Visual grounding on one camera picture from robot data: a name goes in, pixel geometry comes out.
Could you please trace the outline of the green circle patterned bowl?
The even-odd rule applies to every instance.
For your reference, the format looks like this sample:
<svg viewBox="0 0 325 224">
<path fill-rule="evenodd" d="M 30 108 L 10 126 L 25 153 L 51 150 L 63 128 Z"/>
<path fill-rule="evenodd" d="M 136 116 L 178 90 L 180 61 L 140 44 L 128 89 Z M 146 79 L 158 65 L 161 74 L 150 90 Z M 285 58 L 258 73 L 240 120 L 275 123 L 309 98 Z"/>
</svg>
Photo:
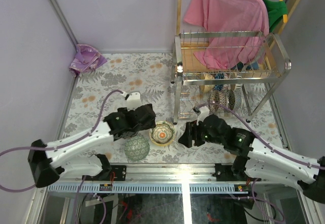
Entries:
<svg viewBox="0 0 325 224">
<path fill-rule="evenodd" d="M 148 139 L 143 136 L 134 136 L 127 140 L 124 147 L 124 153 L 128 160 L 130 161 L 141 161 L 149 153 L 150 144 Z"/>
</svg>

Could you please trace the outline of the black white patterned bowl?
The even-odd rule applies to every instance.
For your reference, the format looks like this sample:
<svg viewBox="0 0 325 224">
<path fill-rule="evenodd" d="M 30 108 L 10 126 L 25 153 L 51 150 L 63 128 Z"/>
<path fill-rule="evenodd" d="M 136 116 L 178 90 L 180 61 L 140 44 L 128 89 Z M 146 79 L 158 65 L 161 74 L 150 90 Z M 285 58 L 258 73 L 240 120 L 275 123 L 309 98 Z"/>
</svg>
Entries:
<svg viewBox="0 0 325 224">
<path fill-rule="evenodd" d="M 233 111 L 239 110 L 242 105 L 241 92 L 239 90 L 228 90 L 226 92 L 226 97 L 228 99 L 228 108 Z"/>
</svg>

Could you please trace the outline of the steel two-tier dish rack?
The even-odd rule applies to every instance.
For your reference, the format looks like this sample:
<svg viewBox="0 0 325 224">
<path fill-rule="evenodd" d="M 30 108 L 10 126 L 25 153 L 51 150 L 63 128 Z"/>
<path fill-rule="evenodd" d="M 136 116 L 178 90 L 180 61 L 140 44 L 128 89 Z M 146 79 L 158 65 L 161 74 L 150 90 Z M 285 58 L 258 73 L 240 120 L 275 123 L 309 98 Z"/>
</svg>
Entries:
<svg viewBox="0 0 325 224">
<path fill-rule="evenodd" d="M 206 50 L 210 38 L 220 37 L 259 37 L 262 43 L 258 54 L 251 63 L 238 63 L 235 67 L 225 70 L 208 69 L 208 72 L 184 72 L 182 52 L 185 45 L 193 49 L 193 55 Z M 275 70 L 262 70 L 265 55 L 273 56 L 277 63 Z M 243 99 L 239 108 L 246 120 L 251 122 L 263 105 L 270 99 L 276 89 L 291 71 L 289 55 L 277 34 L 267 36 L 261 31 L 227 31 L 207 33 L 180 33 L 174 37 L 171 83 L 175 89 L 173 124 L 179 120 L 193 120 L 191 108 L 204 103 L 215 86 L 223 89 L 238 89 Z"/>
</svg>

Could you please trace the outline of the brown lattice patterned bowl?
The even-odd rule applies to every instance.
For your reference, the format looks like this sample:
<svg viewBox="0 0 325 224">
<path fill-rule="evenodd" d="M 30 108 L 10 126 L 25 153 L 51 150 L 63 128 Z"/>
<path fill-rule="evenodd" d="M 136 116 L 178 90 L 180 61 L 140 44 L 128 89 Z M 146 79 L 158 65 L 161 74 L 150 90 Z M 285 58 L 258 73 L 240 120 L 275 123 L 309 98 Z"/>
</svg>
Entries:
<svg viewBox="0 0 325 224">
<path fill-rule="evenodd" d="M 224 107 L 227 105 L 227 98 L 225 93 L 221 91 L 214 90 L 209 95 L 209 109 L 212 114 L 216 114 L 219 110 L 219 105 L 223 105 Z"/>
</svg>

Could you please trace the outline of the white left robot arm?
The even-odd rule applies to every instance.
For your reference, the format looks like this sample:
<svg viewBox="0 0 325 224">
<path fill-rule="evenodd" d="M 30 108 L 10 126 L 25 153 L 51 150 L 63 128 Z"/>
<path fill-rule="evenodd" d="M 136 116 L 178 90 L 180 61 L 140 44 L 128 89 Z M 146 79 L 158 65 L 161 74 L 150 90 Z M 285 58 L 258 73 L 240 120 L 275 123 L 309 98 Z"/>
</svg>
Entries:
<svg viewBox="0 0 325 224">
<path fill-rule="evenodd" d="M 111 175 L 111 165 L 104 154 L 96 153 L 86 159 L 79 155 L 94 147 L 128 139 L 139 131 L 152 129 L 155 118 L 152 104 L 133 110 L 119 108 L 93 129 L 49 143 L 35 140 L 27 160 L 36 187 L 50 186 L 61 178 L 86 176 L 91 180 L 107 180 Z"/>
</svg>

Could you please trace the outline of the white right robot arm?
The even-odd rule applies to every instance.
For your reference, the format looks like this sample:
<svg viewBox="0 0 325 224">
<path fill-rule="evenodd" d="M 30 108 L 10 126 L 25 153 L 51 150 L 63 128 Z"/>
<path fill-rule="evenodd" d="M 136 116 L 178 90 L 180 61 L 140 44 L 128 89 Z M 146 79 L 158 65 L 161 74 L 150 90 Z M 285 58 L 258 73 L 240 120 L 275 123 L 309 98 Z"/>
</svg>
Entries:
<svg viewBox="0 0 325 224">
<path fill-rule="evenodd" d="M 231 173 L 236 180 L 251 178 L 280 183 L 324 203 L 324 157 L 309 158 L 263 142 L 252 131 L 231 127 L 216 115 L 187 122 L 178 142 L 187 148 L 220 144 L 235 155 Z"/>
</svg>

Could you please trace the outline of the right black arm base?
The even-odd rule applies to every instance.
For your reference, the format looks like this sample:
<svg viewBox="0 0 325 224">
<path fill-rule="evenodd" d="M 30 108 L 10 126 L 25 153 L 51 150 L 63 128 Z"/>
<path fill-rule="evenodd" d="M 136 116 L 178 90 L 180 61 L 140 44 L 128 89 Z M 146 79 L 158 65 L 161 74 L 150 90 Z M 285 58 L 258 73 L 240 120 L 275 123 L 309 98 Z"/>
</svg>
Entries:
<svg viewBox="0 0 325 224">
<path fill-rule="evenodd" d="M 215 164 L 215 173 L 213 176 L 217 181 L 230 182 L 230 181 L 244 181 L 246 182 L 249 177 L 244 173 L 234 173 L 232 165 Z"/>
</svg>

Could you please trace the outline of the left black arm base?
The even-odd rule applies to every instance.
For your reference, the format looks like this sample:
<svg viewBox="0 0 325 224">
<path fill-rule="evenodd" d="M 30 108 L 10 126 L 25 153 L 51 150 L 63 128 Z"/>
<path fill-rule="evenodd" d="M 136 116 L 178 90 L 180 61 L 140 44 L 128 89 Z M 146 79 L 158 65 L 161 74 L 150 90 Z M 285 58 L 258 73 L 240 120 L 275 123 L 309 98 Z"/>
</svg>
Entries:
<svg viewBox="0 0 325 224">
<path fill-rule="evenodd" d="M 96 176 L 85 176 L 86 181 L 125 181 L 126 165 L 112 165 L 109 173 L 100 173 Z"/>
</svg>

